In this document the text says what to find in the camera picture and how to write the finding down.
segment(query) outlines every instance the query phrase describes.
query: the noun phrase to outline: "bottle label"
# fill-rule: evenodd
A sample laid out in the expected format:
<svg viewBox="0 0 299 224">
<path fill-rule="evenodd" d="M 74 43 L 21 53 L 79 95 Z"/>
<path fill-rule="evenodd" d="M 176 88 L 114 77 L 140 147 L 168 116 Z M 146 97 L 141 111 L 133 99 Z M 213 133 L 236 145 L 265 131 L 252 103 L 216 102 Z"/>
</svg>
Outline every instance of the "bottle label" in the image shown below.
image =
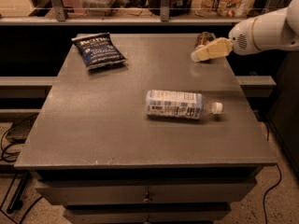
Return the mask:
<svg viewBox="0 0 299 224">
<path fill-rule="evenodd" d="M 148 91 L 147 114 L 199 119 L 203 107 L 200 93 L 181 91 Z"/>
</svg>

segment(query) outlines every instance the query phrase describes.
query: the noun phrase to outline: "snack bag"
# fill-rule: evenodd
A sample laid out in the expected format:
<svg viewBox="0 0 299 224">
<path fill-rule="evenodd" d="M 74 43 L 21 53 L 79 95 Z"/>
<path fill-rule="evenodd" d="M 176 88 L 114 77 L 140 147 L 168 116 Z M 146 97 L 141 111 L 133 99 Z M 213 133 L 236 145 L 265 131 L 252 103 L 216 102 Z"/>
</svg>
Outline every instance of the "snack bag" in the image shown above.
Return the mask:
<svg viewBox="0 0 299 224">
<path fill-rule="evenodd" d="M 246 17 L 255 0 L 201 0 L 196 15 L 204 17 Z"/>
<path fill-rule="evenodd" d="M 82 35 L 72 38 L 88 70 L 124 63 L 126 58 L 113 45 L 110 33 Z"/>
</svg>

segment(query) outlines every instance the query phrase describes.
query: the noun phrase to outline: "drawer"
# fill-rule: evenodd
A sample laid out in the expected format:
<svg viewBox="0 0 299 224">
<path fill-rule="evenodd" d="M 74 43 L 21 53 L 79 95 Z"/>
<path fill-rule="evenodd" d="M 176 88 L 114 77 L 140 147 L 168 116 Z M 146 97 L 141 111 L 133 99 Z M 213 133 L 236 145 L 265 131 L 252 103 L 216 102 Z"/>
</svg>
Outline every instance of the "drawer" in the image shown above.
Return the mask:
<svg viewBox="0 0 299 224">
<path fill-rule="evenodd" d="M 230 203 L 256 185 L 242 180 L 138 180 L 39 182 L 36 190 L 51 204 Z"/>
<path fill-rule="evenodd" d="M 224 203 L 120 205 L 66 209 L 64 217 L 73 224 L 94 223 L 188 223 L 214 221 L 231 211 Z"/>
</svg>

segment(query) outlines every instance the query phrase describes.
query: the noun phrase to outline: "drawer handle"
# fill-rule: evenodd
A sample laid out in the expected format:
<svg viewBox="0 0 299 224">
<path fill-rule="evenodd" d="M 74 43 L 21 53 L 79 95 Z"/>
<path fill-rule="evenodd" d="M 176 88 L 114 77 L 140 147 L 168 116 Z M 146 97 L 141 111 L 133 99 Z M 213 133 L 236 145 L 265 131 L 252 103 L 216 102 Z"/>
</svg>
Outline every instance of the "drawer handle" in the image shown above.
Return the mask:
<svg viewBox="0 0 299 224">
<path fill-rule="evenodd" d="M 143 203 L 150 203 L 152 201 L 150 194 L 146 192 L 145 198 L 143 199 Z"/>
</svg>

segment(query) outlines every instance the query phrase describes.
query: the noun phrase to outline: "cabinet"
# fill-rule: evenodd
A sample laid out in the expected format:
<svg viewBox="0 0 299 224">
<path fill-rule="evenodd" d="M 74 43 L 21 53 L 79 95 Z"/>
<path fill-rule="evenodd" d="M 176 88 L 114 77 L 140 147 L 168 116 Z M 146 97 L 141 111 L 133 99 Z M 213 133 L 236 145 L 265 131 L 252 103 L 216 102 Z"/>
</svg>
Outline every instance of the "cabinet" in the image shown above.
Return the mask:
<svg viewBox="0 0 299 224">
<path fill-rule="evenodd" d="M 72 46 L 15 164 L 72 223 L 221 219 L 277 162 L 226 59 L 190 59 L 196 37 L 111 35 L 128 61 L 91 72 Z M 201 92 L 225 113 L 150 118 L 151 89 Z"/>
</svg>

